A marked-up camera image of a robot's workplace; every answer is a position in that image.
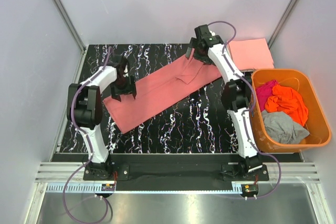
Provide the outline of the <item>salmon red t shirt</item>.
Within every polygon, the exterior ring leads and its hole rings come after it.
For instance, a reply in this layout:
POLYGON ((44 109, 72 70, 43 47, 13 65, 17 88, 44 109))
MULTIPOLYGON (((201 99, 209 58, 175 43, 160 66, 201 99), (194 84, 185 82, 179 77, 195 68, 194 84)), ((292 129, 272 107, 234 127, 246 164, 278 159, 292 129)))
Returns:
POLYGON ((138 80, 135 97, 122 95, 120 101, 107 97, 103 102, 124 134, 220 77, 216 66, 181 56, 138 80))

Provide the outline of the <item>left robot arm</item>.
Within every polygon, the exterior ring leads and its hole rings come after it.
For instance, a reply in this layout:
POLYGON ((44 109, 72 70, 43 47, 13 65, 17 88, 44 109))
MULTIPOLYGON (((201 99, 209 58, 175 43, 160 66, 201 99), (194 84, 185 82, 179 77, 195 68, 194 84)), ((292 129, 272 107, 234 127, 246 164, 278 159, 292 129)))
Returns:
POLYGON ((135 79, 129 75, 128 70, 128 60, 121 57, 116 62, 99 67, 87 80, 72 83, 68 88, 67 119, 79 131, 87 147, 85 171, 98 179, 107 180, 116 174, 101 133, 101 94, 109 88, 110 98, 118 102, 122 101, 122 95, 135 98, 135 79))

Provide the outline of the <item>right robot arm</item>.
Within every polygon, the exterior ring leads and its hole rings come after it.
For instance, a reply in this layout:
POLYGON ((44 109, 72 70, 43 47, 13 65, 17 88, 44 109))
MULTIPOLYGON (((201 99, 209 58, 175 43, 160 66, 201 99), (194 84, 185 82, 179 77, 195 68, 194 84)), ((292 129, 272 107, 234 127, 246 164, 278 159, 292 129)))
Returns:
POLYGON ((250 77, 245 77, 228 53, 228 42, 209 30, 208 25, 194 29, 186 57, 192 57, 205 65, 214 65, 222 76, 225 86, 221 101, 230 115, 238 140, 239 161, 228 176, 256 180, 263 163, 256 147, 250 122, 250 112, 256 105, 256 95, 250 77))

